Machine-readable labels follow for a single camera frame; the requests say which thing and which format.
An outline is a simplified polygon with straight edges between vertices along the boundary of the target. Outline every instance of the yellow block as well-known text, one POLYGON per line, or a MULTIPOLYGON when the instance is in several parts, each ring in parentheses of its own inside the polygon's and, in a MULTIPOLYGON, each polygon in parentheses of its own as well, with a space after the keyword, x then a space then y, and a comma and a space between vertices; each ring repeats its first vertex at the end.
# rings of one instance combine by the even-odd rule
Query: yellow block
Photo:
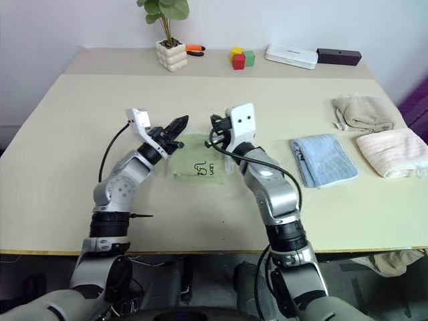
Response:
POLYGON ((243 49, 240 47, 233 47, 232 50, 230 51, 230 62, 233 61, 233 56, 237 55, 237 54, 242 54, 243 53, 243 49))

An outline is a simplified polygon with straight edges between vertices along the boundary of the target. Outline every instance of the white flower pot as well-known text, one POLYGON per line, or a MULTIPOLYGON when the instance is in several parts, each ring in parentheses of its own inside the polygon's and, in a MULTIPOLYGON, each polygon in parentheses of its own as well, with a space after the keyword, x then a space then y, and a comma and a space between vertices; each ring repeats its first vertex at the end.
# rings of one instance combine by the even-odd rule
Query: white flower pot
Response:
POLYGON ((181 44, 170 49, 161 45, 161 41, 154 45, 159 63, 170 72, 174 72, 187 65, 186 45, 181 44))

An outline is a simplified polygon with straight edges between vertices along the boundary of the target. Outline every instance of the green block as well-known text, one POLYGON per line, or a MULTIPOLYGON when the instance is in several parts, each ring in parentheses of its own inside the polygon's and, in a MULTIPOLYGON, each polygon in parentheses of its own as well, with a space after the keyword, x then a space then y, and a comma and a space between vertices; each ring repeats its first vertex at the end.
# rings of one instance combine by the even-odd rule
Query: green block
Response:
POLYGON ((254 59, 255 59, 254 53, 251 50, 248 50, 248 51, 244 51, 243 54, 245 56, 245 66, 246 67, 254 66, 254 59))

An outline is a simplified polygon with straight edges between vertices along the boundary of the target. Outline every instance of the potted plant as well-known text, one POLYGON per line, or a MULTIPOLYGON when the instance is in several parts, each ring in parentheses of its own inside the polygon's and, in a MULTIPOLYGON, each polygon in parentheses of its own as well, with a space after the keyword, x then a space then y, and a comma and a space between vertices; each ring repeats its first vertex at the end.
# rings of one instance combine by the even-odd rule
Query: potted plant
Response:
POLYGON ((155 44, 159 63, 170 72, 187 65, 186 45, 171 35, 171 20, 184 20, 189 16, 187 0, 138 0, 136 4, 144 6, 149 25, 160 21, 167 37, 155 44))

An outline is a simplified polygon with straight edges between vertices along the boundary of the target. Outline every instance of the orange pliers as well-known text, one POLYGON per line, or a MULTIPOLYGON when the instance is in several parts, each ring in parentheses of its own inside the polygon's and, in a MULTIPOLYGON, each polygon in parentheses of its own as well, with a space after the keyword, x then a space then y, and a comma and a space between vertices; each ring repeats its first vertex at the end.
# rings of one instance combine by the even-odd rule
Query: orange pliers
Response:
POLYGON ((202 57, 205 47, 203 45, 186 45, 186 52, 190 56, 202 57))

